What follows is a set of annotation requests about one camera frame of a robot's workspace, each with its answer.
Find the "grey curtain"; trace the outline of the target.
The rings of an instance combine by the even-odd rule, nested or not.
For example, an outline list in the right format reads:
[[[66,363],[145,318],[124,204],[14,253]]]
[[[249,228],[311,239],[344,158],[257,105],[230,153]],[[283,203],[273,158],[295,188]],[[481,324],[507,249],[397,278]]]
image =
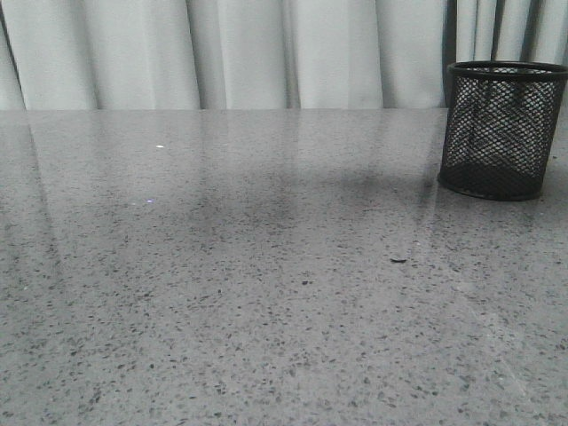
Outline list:
[[[565,64],[564,1],[4,1],[1,107],[441,107],[455,61]]]

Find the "black mesh pen bucket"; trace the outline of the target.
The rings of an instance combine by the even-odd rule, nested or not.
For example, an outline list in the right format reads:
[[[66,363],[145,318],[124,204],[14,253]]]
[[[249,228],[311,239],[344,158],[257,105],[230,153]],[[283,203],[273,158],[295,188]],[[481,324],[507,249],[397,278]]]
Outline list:
[[[452,90],[438,182],[487,200],[537,198],[567,68],[540,62],[467,61],[447,70]]]

